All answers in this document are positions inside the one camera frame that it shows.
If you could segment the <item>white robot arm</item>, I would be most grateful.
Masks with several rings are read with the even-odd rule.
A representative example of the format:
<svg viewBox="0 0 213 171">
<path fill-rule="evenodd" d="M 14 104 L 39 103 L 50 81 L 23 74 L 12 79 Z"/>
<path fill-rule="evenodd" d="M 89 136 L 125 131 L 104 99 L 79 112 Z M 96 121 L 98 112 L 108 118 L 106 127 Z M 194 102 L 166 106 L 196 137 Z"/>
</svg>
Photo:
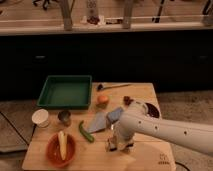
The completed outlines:
<svg viewBox="0 0 213 171">
<path fill-rule="evenodd" d="M 155 118 L 143 101 L 133 101 L 115 123 L 110 149 L 124 150 L 136 133 L 189 148 L 213 157 L 213 126 Z"/>
</svg>

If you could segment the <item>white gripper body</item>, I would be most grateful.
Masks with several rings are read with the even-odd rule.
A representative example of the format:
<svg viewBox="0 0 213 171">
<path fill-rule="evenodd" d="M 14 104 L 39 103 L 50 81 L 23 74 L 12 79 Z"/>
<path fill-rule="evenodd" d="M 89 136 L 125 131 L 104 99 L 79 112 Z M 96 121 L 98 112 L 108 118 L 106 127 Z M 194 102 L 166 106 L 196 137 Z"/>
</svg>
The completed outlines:
<svg viewBox="0 0 213 171">
<path fill-rule="evenodd" d="M 113 129 L 113 136 L 107 139 L 107 151 L 125 151 L 134 145 L 134 133 L 125 129 L 120 123 L 116 123 Z"/>
</svg>

